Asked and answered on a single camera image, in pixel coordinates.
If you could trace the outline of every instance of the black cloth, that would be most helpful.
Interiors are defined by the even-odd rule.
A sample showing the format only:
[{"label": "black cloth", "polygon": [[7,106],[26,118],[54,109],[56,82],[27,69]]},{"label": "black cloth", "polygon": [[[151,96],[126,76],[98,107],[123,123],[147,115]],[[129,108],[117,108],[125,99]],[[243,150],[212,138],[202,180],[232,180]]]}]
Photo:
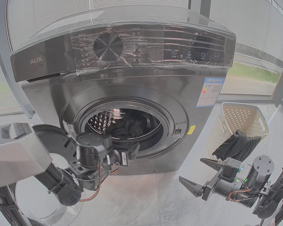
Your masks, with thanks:
[{"label": "black cloth", "polygon": [[123,118],[115,120],[106,130],[106,134],[121,140],[136,138],[144,133],[147,126],[147,119],[141,116],[138,111],[129,110]]},{"label": "black cloth", "polygon": [[216,155],[217,159],[220,158],[222,161],[231,157],[242,162],[252,153],[260,140],[261,136],[247,137],[246,134],[237,130],[236,133],[233,133],[212,154]]}]

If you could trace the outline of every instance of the plastic basket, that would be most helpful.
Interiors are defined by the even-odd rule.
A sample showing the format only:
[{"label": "plastic basket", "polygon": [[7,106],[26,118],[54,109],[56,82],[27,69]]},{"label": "plastic basket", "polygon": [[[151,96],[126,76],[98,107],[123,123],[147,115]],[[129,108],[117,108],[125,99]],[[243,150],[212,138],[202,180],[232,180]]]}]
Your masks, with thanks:
[{"label": "plastic basket", "polygon": [[248,137],[261,136],[261,141],[269,134],[266,119],[257,106],[224,102],[207,138],[207,147],[211,159],[215,159],[212,153],[237,129]]}]

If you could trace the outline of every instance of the aux logo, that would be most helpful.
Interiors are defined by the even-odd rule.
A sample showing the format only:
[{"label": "aux logo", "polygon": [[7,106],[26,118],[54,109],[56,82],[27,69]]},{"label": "aux logo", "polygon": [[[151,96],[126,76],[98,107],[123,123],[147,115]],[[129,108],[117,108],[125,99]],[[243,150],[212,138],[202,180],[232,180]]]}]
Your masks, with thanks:
[{"label": "aux logo", "polygon": [[31,60],[31,63],[30,63],[30,64],[34,64],[34,63],[37,63],[37,62],[39,62],[39,61],[42,61],[41,58],[42,58],[42,57],[38,57],[38,58],[36,58],[36,59]]}]

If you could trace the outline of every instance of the yellow warning sticker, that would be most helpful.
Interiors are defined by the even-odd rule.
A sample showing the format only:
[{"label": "yellow warning sticker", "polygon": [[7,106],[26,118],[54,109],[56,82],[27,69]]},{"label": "yellow warning sticker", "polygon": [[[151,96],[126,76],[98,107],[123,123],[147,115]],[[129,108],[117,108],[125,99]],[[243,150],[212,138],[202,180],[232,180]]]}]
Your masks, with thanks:
[{"label": "yellow warning sticker", "polygon": [[193,133],[195,127],[196,127],[195,125],[192,125],[192,126],[190,127],[189,132],[188,132],[187,134],[188,134],[188,135],[191,135],[191,134]]}]

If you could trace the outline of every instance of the energy label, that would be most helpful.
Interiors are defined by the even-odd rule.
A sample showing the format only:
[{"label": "energy label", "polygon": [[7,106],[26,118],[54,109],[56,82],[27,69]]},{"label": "energy label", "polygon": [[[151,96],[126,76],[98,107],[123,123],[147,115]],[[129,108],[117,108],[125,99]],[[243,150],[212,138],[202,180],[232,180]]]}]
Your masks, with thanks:
[{"label": "energy label", "polygon": [[224,81],[224,78],[205,78],[196,107],[214,106]]}]

